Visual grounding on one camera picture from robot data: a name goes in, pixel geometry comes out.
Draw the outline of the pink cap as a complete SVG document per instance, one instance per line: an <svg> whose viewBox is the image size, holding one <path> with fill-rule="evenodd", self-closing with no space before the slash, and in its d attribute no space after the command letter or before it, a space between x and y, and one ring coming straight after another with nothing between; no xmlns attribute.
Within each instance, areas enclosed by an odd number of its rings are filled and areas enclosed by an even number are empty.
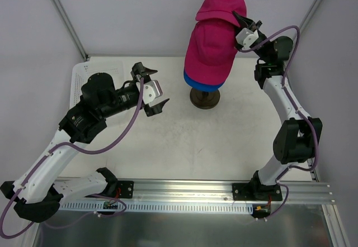
<svg viewBox="0 0 358 247"><path fill-rule="evenodd" d="M184 61L191 79L209 85L225 83L237 53L234 29L233 24L217 19L196 23Z"/></svg>
<svg viewBox="0 0 358 247"><path fill-rule="evenodd" d="M199 8L195 20L223 20L239 27L233 11L240 16L247 16L245 0L204 0Z"/></svg>

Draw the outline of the blue cap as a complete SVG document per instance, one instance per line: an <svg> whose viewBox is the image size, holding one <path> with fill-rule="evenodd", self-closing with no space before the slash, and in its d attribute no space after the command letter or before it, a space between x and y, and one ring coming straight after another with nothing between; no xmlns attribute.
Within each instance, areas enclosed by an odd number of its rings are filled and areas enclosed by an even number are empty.
<svg viewBox="0 0 358 247"><path fill-rule="evenodd" d="M209 85L209 84L199 83L199 82L191 79L187 75L185 70L183 71L183 78L187 85L189 85L190 87L197 89L199 91L203 91L203 92L214 92L214 91L218 90L224 84L224 83L220 83L218 85Z"/></svg>

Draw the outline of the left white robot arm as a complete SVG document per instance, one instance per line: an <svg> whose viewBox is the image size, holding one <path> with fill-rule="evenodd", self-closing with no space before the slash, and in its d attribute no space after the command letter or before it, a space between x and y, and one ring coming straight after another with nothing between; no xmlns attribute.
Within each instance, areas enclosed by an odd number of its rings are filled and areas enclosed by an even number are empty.
<svg viewBox="0 0 358 247"><path fill-rule="evenodd" d="M95 194L115 196L117 178L107 168L62 184L56 183L56 179L78 153L99 155L116 146L131 129L140 110L148 117L162 113L166 101L159 100L163 92L158 81L150 77L155 73L156 70L143 63L135 63L131 69L132 79L121 88L115 87L108 73L97 72L89 77L81 86L79 102L60 121L42 156L21 178L1 185L1 192L18 217L41 223L67 202ZM100 150L86 148L107 128L109 117L131 108L135 109L133 117L114 142Z"/></svg>

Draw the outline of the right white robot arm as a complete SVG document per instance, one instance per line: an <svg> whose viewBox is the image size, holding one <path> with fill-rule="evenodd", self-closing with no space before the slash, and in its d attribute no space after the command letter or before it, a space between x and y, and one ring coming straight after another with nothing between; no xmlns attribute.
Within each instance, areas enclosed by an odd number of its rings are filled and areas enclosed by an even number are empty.
<svg viewBox="0 0 358 247"><path fill-rule="evenodd" d="M233 183L234 201L281 201L279 181L289 170L315 170L318 163L318 144L323 124L300 105L290 88L288 70L298 47L298 39L283 32L298 26L288 26L267 37L260 31L261 21L232 13L238 22L235 32L236 49L241 53L254 52L258 60L254 78L267 94L281 121L273 141L273 156L248 183Z"/></svg>

